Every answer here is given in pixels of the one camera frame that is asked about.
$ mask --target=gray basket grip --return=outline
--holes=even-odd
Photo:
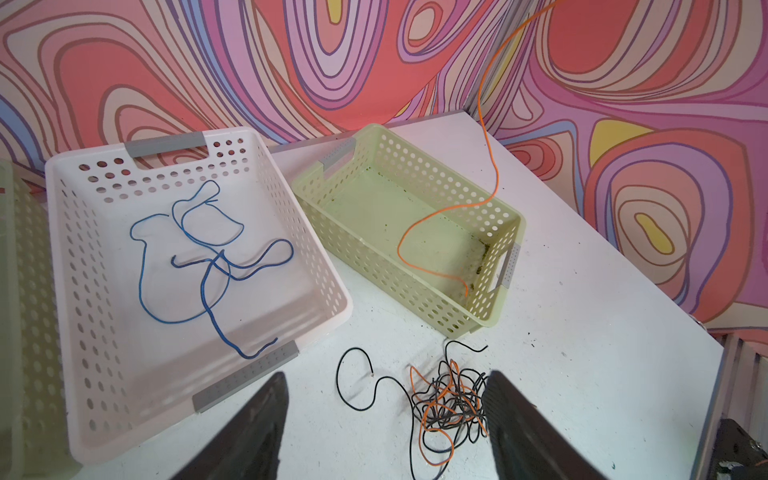
[[[210,407],[221,402],[226,397],[240,391],[245,386],[255,382],[267,373],[280,368],[289,360],[299,355],[296,342],[291,340],[279,349],[267,353],[265,356],[254,360],[235,373],[219,380],[213,385],[200,390],[192,395],[192,405],[195,412],[204,412]]]
[[[342,141],[341,145],[320,159],[320,163],[323,164],[323,171],[328,171],[337,161],[341,160],[344,155],[348,154],[350,151],[354,151],[356,145],[357,140],[354,137]]]
[[[507,251],[507,257],[504,258],[504,268],[498,276],[496,286],[503,285],[509,288],[512,282],[512,274],[515,272],[515,265],[520,255],[520,243],[513,243],[512,248]]]
[[[136,158],[184,150],[185,148],[203,147],[204,145],[205,137],[203,132],[194,131],[191,134],[166,135],[164,137],[127,141],[125,142],[125,150],[128,151],[132,158]]]

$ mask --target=blue cable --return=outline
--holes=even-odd
[[[177,206],[177,205],[178,205],[180,202],[191,202],[191,201],[193,201],[193,200],[194,200],[194,199],[197,197],[197,195],[198,195],[198,194],[199,194],[199,193],[200,193],[200,192],[203,190],[203,188],[204,188],[204,187],[205,187],[205,186],[206,186],[208,183],[213,183],[214,185],[216,185],[216,188],[217,188],[217,191],[216,191],[216,193],[215,193],[215,194],[212,194],[212,195],[210,195],[208,198],[206,198],[205,200],[203,200],[203,201],[202,201],[202,202],[200,202],[199,204],[195,205],[194,207],[192,207],[192,208],[190,208],[189,210],[187,210],[186,212],[184,212],[184,213],[181,215],[181,219],[180,219],[180,220],[177,220],[177,218],[176,218],[176,212],[175,212],[175,208],[176,208],[176,206]],[[207,315],[208,315],[208,316],[209,316],[209,318],[210,318],[210,321],[211,321],[211,323],[214,325],[214,329],[215,329],[215,330],[216,330],[216,332],[219,334],[219,337],[222,339],[222,341],[224,341],[224,343],[226,343],[228,346],[232,347],[232,348],[233,348],[233,349],[234,349],[234,350],[235,350],[235,351],[236,351],[238,354],[240,354],[240,356],[241,356],[241,357],[243,357],[244,359],[254,359],[254,358],[256,358],[256,357],[257,357],[259,354],[261,354],[261,353],[262,353],[262,352],[263,352],[263,351],[264,351],[264,350],[265,350],[267,347],[269,347],[269,346],[271,346],[271,345],[274,345],[274,344],[277,342],[277,338],[275,338],[275,340],[272,340],[271,342],[268,342],[268,343],[264,344],[264,345],[263,345],[263,346],[262,346],[262,347],[259,349],[259,351],[258,351],[258,352],[256,352],[255,354],[253,354],[253,355],[250,355],[250,356],[249,356],[249,355],[246,355],[245,353],[243,353],[243,351],[240,349],[240,347],[238,347],[237,345],[235,345],[234,343],[232,343],[231,341],[229,341],[229,339],[228,339],[228,338],[227,338],[227,337],[224,335],[224,333],[221,331],[221,328],[219,328],[219,325],[218,325],[218,323],[217,323],[217,321],[216,321],[216,317],[215,317],[215,315],[214,315],[214,312],[213,312],[213,308],[214,308],[214,307],[215,307],[215,306],[216,306],[216,305],[217,305],[217,304],[218,304],[218,303],[221,301],[221,299],[223,299],[223,297],[224,297],[224,294],[227,292],[227,289],[229,288],[229,285],[230,285],[230,281],[231,281],[231,280],[235,280],[235,281],[242,281],[242,280],[247,280],[247,279],[251,278],[253,275],[255,275],[256,273],[258,273],[259,271],[261,271],[261,270],[263,270],[263,269],[265,269],[265,268],[269,268],[269,267],[271,267],[271,266],[280,266],[280,265],[284,265],[284,264],[288,263],[289,261],[291,261],[291,259],[293,259],[293,254],[294,254],[293,244],[292,244],[292,243],[291,243],[289,240],[287,240],[287,239],[284,239],[284,238],[280,238],[280,239],[274,240],[274,241],[273,241],[273,242],[272,242],[272,243],[271,243],[271,244],[270,244],[270,245],[269,245],[269,246],[268,246],[268,247],[267,247],[267,248],[264,250],[264,253],[262,253],[262,254],[261,254],[261,256],[260,256],[260,257],[259,257],[259,258],[258,258],[258,259],[255,261],[255,262],[253,262],[253,263],[251,263],[251,264],[249,264],[249,265],[238,265],[238,264],[236,264],[236,263],[233,263],[233,262],[231,262],[229,259],[227,259],[227,256],[226,256],[226,254],[224,253],[224,250],[221,250],[221,251],[216,251],[216,250],[215,250],[213,247],[224,247],[224,246],[226,246],[226,245],[229,245],[230,243],[234,242],[235,240],[237,240],[237,238],[239,238],[239,237],[240,237],[240,235],[242,235],[242,234],[243,234],[243,232],[245,231],[245,225],[244,225],[243,223],[241,223],[241,222],[238,222],[237,220],[233,219],[232,217],[230,217],[230,216],[229,216],[229,215],[227,215],[226,213],[224,213],[224,212],[223,212],[223,211],[222,211],[222,210],[221,210],[219,207],[217,207],[217,206],[215,206],[215,205],[212,205],[212,203],[213,203],[213,202],[216,202],[216,201],[218,201],[218,200],[215,200],[215,197],[216,197],[216,196],[218,196],[218,194],[219,194],[220,192],[221,192],[221,187],[219,186],[219,184],[218,184],[218,183],[216,183],[216,182],[215,182],[215,181],[213,181],[213,180],[208,180],[208,181],[206,181],[205,183],[203,183],[203,184],[200,186],[200,188],[198,188],[198,189],[197,189],[197,192],[195,193],[195,195],[193,195],[193,196],[192,196],[192,197],[190,197],[189,199],[186,199],[186,200],[185,200],[185,199],[182,199],[182,200],[177,200],[177,201],[175,201],[175,202],[173,203],[173,205],[171,206],[171,208],[170,208],[170,215],[167,215],[167,214],[152,214],[152,215],[150,215],[149,217],[145,217],[145,218],[142,218],[141,220],[138,220],[138,221],[136,221],[136,222],[135,222],[133,225],[131,225],[131,229],[130,229],[130,232],[129,232],[129,234],[130,234],[130,236],[131,236],[131,239],[132,239],[132,240],[135,240],[135,241],[138,241],[138,242],[142,242],[142,243],[144,244],[144,249],[143,249],[143,252],[142,252],[142,254],[141,254],[141,273],[139,274],[139,303],[141,304],[141,308],[143,308],[143,309],[144,309],[144,311],[145,311],[145,312],[146,312],[146,313],[147,313],[149,316],[151,316],[153,319],[155,319],[156,321],[158,321],[158,322],[160,322],[160,323],[166,323],[166,324],[175,324],[175,323],[185,323],[185,322],[189,322],[190,320],[196,319],[197,317],[199,317],[199,316],[202,316],[204,313],[207,313]],[[194,235],[192,235],[191,233],[189,233],[189,232],[187,231],[187,229],[184,227],[184,218],[185,218],[185,217],[186,217],[186,216],[187,216],[187,215],[188,215],[188,214],[189,214],[189,213],[190,213],[192,210],[195,210],[195,209],[197,209],[197,208],[199,208],[199,207],[202,207],[203,205],[207,205],[208,207],[212,207],[212,208],[215,208],[216,210],[218,210],[218,212],[219,212],[220,214],[224,215],[224,217],[226,217],[226,218],[227,218],[229,221],[231,221],[231,222],[233,222],[233,223],[235,223],[235,224],[239,225],[239,226],[240,226],[240,231],[237,233],[237,235],[235,235],[233,238],[231,238],[230,240],[228,240],[228,241],[226,241],[226,242],[224,242],[224,243],[208,243],[208,242],[205,242],[205,241],[203,241],[203,240],[200,240],[199,238],[197,238],[197,237],[195,237]],[[184,268],[184,267],[187,267],[187,266],[197,265],[197,264],[199,264],[199,263],[205,263],[205,262],[208,262],[208,263],[209,263],[208,267],[206,268],[205,274],[203,275],[203,279],[202,279],[202,281],[200,282],[200,300],[201,300],[201,302],[202,302],[202,304],[203,304],[203,308],[204,308],[204,311],[203,311],[203,312],[200,312],[200,313],[198,313],[198,314],[197,314],[197,315],[195,315],[195,316],[191,316],[190,318],[187,318],[187,319],[183,319],[183,320],[177,320],[177,321],[169,321],[169,320],[163,320],[163,319],[161,319],[161,318],[158,318],[156,315],[154,315],[154,314],[153,314],[153,313],[152,313],[152,312],[151,312],[151,311],[150,311],[150,310],[147,308],[147,306],[144,304],[144,298],[143,298],[143,294],[142,294],[142,284],[143,284],[143,282],[144,282],[144,268],[145,268],[145,265],[146,265],[146,260],[147,260],[147,247],[148,247],[148,244],[147,244],[147,241],[146,241],[146,240],[143,240],[143,239],[141,239],[141,238],[136,238],[136,237],[134,237],[134,228],[135,228],[135,227],[136,227],[136,226],[137,226],[139,223],[142,223],[142,222],[144,222],[144,221],[146,221],[146,220],[149,220],[149,219],[151,219],[151,218],[153,218],[153,217],[171,217],[171,218],[173,219],[174,223],[176,224],[176,226],[177,226],[177,227],[179,227],[179,229],[180,229],[180,230],[181,230],[181,232],[184,234],[184,236],[186,236],[186,237],[187,237],[187,238],[188,238],[190,241],[192,241],[192,242],[193,242],[193,243],[195,243],[196,245],[199,245],[199,246],[201,246],[201,247],[205,247],[205,248],[207,248],[208,250],[210,250],[211,252],[213,252],[213,253],[215,253],[215,254],[216,254],[216,256],[215,256],[213,259],[207,258],[207,259],[202,259],[202,260],[194,260],[194,261],[191,261],[191,262],[188,262],[188,263],[184,263],[184,264],[181,264],[181,265],[178,265],[178,264],[176,264],[176,262],[175,262],[175,260],[176,260],[176,255],[173,255],[173,256],[171,257],[171,259],[170,259],[170,264],[171,264],[171,266],[173,266],[174,268],[179,268],[179,269],[181,269],[181,268]],[[233,268],[233,267],[234,267],[234,268],[237,268],[237,269],[241,269],[241,270],[247,270],[247,269],[249,269],[249,268],[253,268],[253,267],[255,267],[256,265],[258,265],[258,264],[259,264],[259,262],[260,262],[260,261],[261,261],[261,260],[262,260],[262,259],[263,259],[263,258],[264,258],[264,257],[265,257],[267,254],[268,254],[268,253],[269,253],[269,251],[272,249],[272,247],[274,247],[274,246],[275,246],[277,243],[279,243],[279,242],[285,242],[285,243],[288,243],[288,246],[290,247],[290,255],[288,256],[288,258],[287,258],[287,259],[285,259],[285,260],[283,260],[282,262],[279,262],[279,263],[268,263],[268,264],[266,264],[266,265],[262,265],[262,266],[259,266],[259,267],[258,267],[258,268],[256,268],[256,269],[255,269],[253,272],[251,272],[251,273],[248,273],[246,276],[241,276],[241,277],[238,277],[238,276],[234,276],[234,275],[232,274],[232,268]],[[222,259],[222,260],[224,260],[224,262],[227,264],[227,270],[224,270],[224,269],[223,269],[221,266],[219,266],[219,265],[218,265],[217,261],[218,261],[219,259]],[[207,302],[207,300],[206,300],[206,298],[205,298],[205,283],[207,282],[207,280],[208,280],[208,276],[210,275],[210,271],[213,269],[213,267],[214,267],[214,266],[217,268],[217,270],[219,270],[221,273],[223,273],[224,275],[226,275],[226,276],[227,276],[227,284],[224,286],[224,290],[221,292],[221,295],[219,295],[219,297],[216,299],[216,301],[214,301],[214,303],[213,303],[213,304],[211,304],[211,305],[208,305],[208,302]]]

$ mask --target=wall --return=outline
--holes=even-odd
[[[0,158],[42,185],[76,148],[235,125],[284,144],[463,108],[509,1],[2,2]]]
[[[484,108],[494,136],[670,298],[713,333],[752,327],[764,354],[767,12],[566,0],[510,48]]]

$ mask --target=light green plastic basket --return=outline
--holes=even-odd
[[[462,175],[371,124],[302,172],[293,191],[325,248],[448,338],[498,322],[525,229],[510,206],[494,199],[452,210],[406,237],[403,257],[461,277],[469,296],[460,282],[397,257],[403,232],[417,220],[488,197]]]
[[[0,161],[0,478],[71,478],[48,216]]]

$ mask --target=white table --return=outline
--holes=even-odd
[[[493,185],[482,130],[458,113],[393,128],[480,185]],[[608,242],[492,141],[500,198],[528,221],[502,318],[462,340],[463,366],[501,370],[564,437],[608,478],[688,478],[722,347]],[[335,142],[275,154],[289,181]],[[444,337],[334,258],[354,300],[348,323],[285,365],[290,406],[280,478],[408,478],[409,417],[402,391],[382,384],[376,406],[354,412],[339,400],[334,374],[350,346],[366,349],[377,375],[407,379],[429,369]],[[362,356],[345,361],[345,390],[370,402]],[[86,478],[169,478],[256,392],[255,382],[103,465]],[[418,452],[415,470],[431,478]],[[487,440],[464,445],[443,478],[497,478]]]

